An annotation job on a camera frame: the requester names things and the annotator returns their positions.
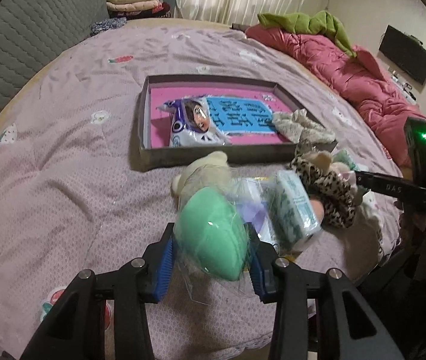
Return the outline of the black wall television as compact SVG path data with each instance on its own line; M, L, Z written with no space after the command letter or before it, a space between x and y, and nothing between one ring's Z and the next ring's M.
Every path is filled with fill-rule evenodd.
M419 39L388 25L379 51L414 81L426 83L426 49Z

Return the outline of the stack of folded clothes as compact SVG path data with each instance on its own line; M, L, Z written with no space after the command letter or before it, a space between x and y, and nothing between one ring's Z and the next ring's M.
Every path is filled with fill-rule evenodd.
M110 18L127 20L173 18L176 0L106 0Z

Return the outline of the leopard print scrunchie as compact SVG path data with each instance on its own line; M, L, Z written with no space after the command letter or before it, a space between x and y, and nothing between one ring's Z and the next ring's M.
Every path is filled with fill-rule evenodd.
M313 151L321 150L313 149L309 142L298 143L289 168L299 176L305 191L323 205L322 222L335 228L349 228L356 211L350 186L335 173L324 174L310 162L307 155Z

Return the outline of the green white tissue pack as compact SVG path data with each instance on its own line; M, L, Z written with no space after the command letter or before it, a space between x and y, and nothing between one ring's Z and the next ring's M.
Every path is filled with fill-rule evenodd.
M308 193L296 172L278 171L268 190L269 215L284 251L302 252L322 230Z

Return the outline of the blue patterned cloth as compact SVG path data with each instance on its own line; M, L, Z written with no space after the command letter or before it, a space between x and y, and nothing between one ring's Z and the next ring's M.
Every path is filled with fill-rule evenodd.
M90 36L94 37L109 30L120 29L124 27L125 24L127 24L127 19L125 17L109 18L95 22L91 26Z

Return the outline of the cream floral scrunchie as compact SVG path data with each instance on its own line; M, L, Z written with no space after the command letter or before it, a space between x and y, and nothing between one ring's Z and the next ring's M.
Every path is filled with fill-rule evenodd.
M277 133L293 144L304 142L313 145L330 144L336 140L335 133L310 119L306 109L297 109L293 112L274 112L272 123Z

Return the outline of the green fleece blanket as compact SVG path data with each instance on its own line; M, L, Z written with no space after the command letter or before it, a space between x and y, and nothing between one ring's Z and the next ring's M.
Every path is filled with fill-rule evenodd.
M258 21L266 29L279 28L287 33L322 35L332 41L346 55L357 57L344 24L327 10L321 10L313 16L303 12L283 15L260 13Z

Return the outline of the grey quilted headboard cover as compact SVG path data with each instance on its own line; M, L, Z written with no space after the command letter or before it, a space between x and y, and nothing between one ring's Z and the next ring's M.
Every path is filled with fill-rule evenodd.
M0 113L37 72L107 17L106 0L1 0Z

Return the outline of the pink and blue book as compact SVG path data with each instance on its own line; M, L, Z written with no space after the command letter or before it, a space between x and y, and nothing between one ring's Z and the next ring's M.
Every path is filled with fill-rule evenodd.
M153 148L167 147L170 141L172 116L157 107L170 100L196 96L206 96L214 123L237 145L285 142L268 123L274 112L290 112L297 108L287 97L275 94L270 88L185 85L152 88L149 94L149 132Z

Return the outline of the teddy bear pink bow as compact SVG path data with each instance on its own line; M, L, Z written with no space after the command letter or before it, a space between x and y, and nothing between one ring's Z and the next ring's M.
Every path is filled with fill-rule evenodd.
M308 153L307 158L324 174L333 172L337 176L339 176L342 181L346 182L350 186L350 193L352 194L352 196L356 196L358 192L358 186L356 185L356 175L348 165L341 162L335 162L333 160L332 154L328 151L323 150Z

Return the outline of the teddy bear purple dress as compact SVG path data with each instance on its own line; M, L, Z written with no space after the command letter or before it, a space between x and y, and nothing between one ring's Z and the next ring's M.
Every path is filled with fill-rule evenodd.
M181 210L200 189L211 187L225 194L237 204L237 210L246 223L251 223L257 233L267 224L266 199L262 180L239 177L228 164L223 151L214 151L189 164L171 183L171 191Z

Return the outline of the shallow grey cardboard box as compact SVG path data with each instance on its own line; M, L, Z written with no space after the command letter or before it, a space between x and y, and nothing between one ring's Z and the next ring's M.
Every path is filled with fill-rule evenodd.
M148 76L139 96L138 144L147 169L183 166L215 150L232 164L286 163L296 145L277 112L316 117L283 86L234 76Z

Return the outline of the yellow white wipes packet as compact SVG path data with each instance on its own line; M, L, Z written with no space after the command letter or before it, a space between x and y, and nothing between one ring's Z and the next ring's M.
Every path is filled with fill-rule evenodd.
M309 247L312 235L296 242L287 238L275 209L275 188L268 178L234 178L231 193L241 218L253 225L260 241L273 245L279 254L296 255Z

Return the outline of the purple white doll packet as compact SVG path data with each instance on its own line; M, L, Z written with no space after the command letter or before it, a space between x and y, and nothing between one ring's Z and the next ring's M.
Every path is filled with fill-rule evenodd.
M229 137L214 123L206 96L170 100L158 106L157 109L172 116L170 147L231 144Z

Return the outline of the green sponge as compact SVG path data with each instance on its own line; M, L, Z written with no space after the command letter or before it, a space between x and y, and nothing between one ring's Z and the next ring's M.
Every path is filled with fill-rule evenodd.
M177 215L174 235L200 270L223 281L240 279L249 234L236 206L220 191L205 187L195 192Z

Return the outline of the pink quilted comforter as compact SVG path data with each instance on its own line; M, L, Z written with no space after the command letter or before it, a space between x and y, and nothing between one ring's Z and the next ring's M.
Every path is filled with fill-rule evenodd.
M354 46L352 57L325 36L288 33L260 24L245 34L289 55L337 92L358 112L393 161L399 167L411 167L404 125L409 117L426 121L426 116L406 100L367 49Z

